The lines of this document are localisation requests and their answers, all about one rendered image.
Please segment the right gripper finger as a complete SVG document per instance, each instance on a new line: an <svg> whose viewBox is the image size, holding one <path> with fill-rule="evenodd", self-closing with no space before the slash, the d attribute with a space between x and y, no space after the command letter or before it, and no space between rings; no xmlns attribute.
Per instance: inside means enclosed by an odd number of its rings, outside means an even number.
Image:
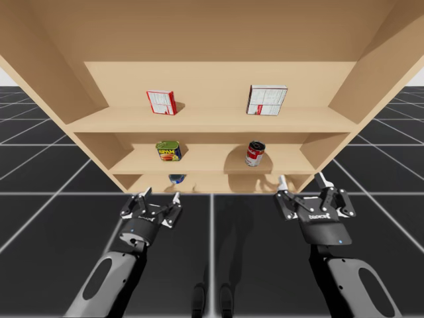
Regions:
<svg viewBox="0 0 424 318"><path fill-rule="evenodd" d="M315 174L314 178L321 189L319 199L321 200L320 209L322 211L332 209L341 217L355 216L354 207L346 190L335 187L332 182L325 179L322 172Z"/></svg>
<svg viewBox="0 0 424 318"><path fill-rule="evenodd" d="M284 175L280 175L278 177L278 181L278 190L274 195L274 201L278 211L287 221L298 218L297 214L300 211L307 210L305 201L299 197L296 197L292 192L289 191L286 177Z"/></svg>

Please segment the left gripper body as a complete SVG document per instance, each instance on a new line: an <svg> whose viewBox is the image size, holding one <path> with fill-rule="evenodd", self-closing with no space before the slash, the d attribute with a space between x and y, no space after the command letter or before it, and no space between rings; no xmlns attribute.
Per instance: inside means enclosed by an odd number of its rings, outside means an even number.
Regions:
<svg viewBox="0 0 424 318"><path fill-rule="evenodd" d="M140 242L150 246L165 219L166 210L166 207L148 204L145 207L135 207L132 211L122 211L121 219L125 224L119 232L119 238L131 246Z"/></svg>

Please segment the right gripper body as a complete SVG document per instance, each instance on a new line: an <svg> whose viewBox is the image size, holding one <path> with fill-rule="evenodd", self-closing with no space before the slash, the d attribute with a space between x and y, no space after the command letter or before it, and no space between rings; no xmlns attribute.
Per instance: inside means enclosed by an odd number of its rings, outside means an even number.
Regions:
<svg viewBox="0 0 424 318"><path fill-rule="evenodd" d="M336 246L349 245L352 239L339 220L339 206L333 199L326 210L321 208L320 197L302 197L308 209L298 205L297 218L305 241L308 244Z"/></svg>

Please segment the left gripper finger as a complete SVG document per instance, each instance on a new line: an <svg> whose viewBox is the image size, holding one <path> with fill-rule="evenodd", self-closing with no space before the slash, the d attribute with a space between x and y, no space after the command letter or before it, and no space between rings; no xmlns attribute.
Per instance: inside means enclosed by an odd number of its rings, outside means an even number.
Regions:
<svg viewBox="0 0 424 318"><path fill-rule="evenodd" d="M132 219L140 217L148 212L147 199L152 193L149 187L146 191L132 195L124 204L120 212L121 219Z"/></svg>
<svg viewBox="0 0 424 318"><path fill-rule="evenodd" d="M172 202L162 206L160 214L162 216L161 225L170 229L177 223L180 213L182 212L182 204L180 202L180 192L176 192Z"/></svg>

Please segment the red and white can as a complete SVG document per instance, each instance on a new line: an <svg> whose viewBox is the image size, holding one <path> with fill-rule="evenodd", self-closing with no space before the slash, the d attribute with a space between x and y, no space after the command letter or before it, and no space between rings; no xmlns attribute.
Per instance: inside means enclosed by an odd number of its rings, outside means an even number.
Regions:
<svg viewBox="0 0 424 318"><path fill-rule="evenodd" d="M266 145L260 141L253 140L248 145L245 162L250 167L257 167L264 155Z"/></svg>

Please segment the green and blue rectangular can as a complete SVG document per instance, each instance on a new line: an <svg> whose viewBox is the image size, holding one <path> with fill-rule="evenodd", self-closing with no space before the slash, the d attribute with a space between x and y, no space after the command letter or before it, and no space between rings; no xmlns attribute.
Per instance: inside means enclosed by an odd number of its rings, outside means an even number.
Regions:
<svg viewBox="0 0 424 318"><path fill-rule="evenodd" d="M160 141L156 143L156 150L162 161L180 161L182 153L178 141Z"/></svg>

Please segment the red and white carton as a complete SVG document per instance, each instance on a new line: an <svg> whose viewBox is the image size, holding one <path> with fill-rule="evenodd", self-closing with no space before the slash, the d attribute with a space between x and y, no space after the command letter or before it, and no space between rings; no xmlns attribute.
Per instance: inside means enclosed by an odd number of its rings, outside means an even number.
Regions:
<svg viewBox="0 0 424 318"><path fill-rule="evenodd" d="M278 116L287 92L286 85L251 85L246 113Z"/></svg>

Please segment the pale wooden shelf unit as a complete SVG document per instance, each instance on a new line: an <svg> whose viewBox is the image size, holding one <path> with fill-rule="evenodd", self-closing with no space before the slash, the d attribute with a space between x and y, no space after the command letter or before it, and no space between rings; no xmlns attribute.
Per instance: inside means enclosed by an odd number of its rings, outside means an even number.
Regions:
<svg viewBox="0 0 424 318"><path fill-rule="evenodd" d="M126 193L300 192L422 67L424 0L0 0L0 68ZM288 87L278 116L251 85Z"/></svg>

